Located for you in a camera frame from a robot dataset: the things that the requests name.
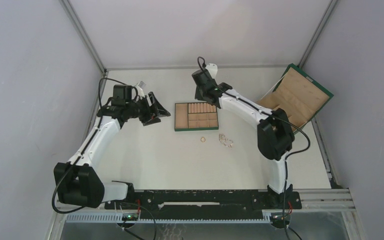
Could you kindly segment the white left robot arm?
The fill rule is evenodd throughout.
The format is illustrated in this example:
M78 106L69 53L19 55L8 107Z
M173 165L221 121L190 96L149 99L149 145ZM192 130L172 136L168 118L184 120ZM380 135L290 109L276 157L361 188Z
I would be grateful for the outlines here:
M55 212L56 200L62 204L83 208L97 208L102 203L116 201L129 209L137 196L122 181L102 182L96 172L105 150L112 139L130 119L138 119L143 126L161 122L171 113L156 99L151 91L144 94L142 85L126 85L118 82L106 104L100 104L98 122L88 134L78 151L67 161L59 162L53 169L55 189L51 205Z

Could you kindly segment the green jewelry tray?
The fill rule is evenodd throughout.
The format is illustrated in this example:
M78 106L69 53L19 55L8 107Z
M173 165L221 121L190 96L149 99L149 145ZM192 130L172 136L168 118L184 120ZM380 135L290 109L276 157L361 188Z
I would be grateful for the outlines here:
M174 131L218 130L218 110L206 102L175 103Z

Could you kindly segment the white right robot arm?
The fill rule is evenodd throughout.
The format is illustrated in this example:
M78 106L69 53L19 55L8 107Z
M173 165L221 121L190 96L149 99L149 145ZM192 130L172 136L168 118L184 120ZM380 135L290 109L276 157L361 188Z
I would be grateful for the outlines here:
M217 84L207 69L197 70L191 77L196 84L197 100L234 113L256 129L257 148L269 160L271 171L268 189L272 192L269 194L269 203L275 208L282 208L289 201L286 192L290 187L286 156L295 140L286 112L251 102L227 83Z

